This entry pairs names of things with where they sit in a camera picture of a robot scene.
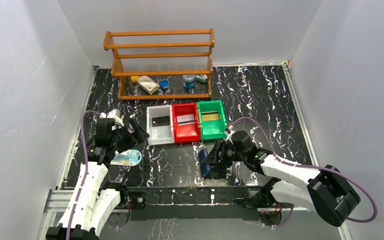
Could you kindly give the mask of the navy blue card holder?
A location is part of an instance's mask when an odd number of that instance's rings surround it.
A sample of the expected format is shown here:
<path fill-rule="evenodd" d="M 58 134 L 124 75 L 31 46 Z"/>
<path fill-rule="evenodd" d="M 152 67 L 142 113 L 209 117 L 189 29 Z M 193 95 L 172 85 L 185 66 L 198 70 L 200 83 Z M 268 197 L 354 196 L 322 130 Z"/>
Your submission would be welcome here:
<path fill-rule="evenodd" d="M 207 178 L 211 172 L 211 165 L 209 164 L 209 152 L 207 148 L 203 148 L 198 153 L 198 162 L 201 176 Z"/>

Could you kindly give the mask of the blue toothbrush blister pack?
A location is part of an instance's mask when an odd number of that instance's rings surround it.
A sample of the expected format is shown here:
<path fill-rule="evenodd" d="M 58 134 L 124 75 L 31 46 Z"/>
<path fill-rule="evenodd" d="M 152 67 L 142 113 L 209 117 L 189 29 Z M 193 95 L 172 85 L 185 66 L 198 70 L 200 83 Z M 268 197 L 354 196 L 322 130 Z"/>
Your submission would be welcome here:
<path fill-rule="evenodd" d="M 143 155 L 139 150 L 129 149 L 123 152 L 115 152 L 114 158 L 111 160 L 110 165 L 122 167 L 137 166 L 143 159 Z"/>

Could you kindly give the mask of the white plastic bin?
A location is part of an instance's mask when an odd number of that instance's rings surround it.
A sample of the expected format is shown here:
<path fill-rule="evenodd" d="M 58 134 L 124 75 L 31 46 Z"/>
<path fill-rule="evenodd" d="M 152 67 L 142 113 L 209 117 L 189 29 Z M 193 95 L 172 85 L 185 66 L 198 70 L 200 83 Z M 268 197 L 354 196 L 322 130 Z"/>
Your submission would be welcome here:
<path fill-rule="evenodd" d="M 146 108 L 146 132 L 150 146 L 175 143 L 171 104 Z"/>

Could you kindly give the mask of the green plastic bin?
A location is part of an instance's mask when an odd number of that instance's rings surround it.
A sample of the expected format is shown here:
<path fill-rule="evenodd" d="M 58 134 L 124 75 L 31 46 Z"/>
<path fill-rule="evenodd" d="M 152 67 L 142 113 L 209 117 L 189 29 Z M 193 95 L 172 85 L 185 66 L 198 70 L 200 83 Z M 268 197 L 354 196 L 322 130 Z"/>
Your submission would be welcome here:
<path fill-rule="evenodd" d="M 200 122 L 201 140 L 224 139 L 226 137 L 225 129 L 227 128 L 227 120 L 225 117 L 224 107 L 221 100 L 200 101 L 197 102 L 198 117 Z M 202 112 L 219 113 L 220 119 L 213 121 L 202 121 Z"/>

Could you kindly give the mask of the red plastic bin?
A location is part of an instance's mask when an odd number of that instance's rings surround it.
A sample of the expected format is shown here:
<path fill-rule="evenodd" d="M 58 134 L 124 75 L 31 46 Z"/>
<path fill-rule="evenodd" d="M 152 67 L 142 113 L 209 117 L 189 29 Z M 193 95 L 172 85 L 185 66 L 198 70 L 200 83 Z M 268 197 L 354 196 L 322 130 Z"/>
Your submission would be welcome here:
<path fill-rule="evenodd" d="M 198 142 L 201 140 L 201 125 L 198 106 L 195 102 L 172 105 L 175 143 Z"/>

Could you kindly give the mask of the wooden shelf rack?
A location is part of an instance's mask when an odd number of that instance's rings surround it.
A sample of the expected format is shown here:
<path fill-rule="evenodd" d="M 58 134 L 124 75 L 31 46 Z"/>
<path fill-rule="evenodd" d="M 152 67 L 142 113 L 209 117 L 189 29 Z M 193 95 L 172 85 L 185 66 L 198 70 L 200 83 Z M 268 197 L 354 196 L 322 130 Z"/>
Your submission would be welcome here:
<path fill-rule="evenodd" d="M 213 28 L 154 31 L 107 31 L 103 48 L 111 51 L 111 75 L 119 79 L 118 99 L 209 99 L 212 96 L 212 50 L 215 46 Z M 206 75 L 206 93 L 170 95 L 126 95 L 128 78 L 132 76 Z"/>

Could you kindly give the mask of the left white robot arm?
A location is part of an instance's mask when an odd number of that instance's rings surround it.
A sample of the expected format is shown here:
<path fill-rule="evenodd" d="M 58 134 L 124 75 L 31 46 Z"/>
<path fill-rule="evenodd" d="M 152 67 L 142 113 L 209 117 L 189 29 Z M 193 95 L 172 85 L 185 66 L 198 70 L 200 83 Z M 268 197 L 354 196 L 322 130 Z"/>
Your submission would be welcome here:
<path fill-rule="evenodd" d="M 112 211 L 133 204 L 127 186 L 104 182 L 104 178 L 110 166 L 137 166 L 143 155 L 134 148 L 149 134 L 133 118 L 128 120 L 130 131 L 118 109 L 109 113 L 87 110 L 82 117 L 88 114 L 97 116 L 95 134 L 86 140 L 84 124 L 80 125 L 84 161 L 69 203 L 57 225 L 46 230 L 46 240 L 98 240 Z"/>

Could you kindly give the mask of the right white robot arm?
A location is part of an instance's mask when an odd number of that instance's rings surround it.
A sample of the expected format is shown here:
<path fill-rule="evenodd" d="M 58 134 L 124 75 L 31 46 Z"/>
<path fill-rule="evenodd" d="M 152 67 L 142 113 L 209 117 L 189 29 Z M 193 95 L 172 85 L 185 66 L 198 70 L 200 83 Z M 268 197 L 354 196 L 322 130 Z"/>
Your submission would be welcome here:
<path fill-rule="evenodd" d="M 225 139 L 216 140 L 211 151 L 198 154 L 201 175 L 218 177 L 234 162 L 242 162 L 254 173 L 269 178 L 253 196 L 237 198 L 234 203 L 246 208 L 275 207 L 288 203 L 315 211 L 328 224 L 339 227 L 361 202 L 338 169 L 325 170 L 294 163 L 256 146 L 247 132 L 230 131 Z"/>

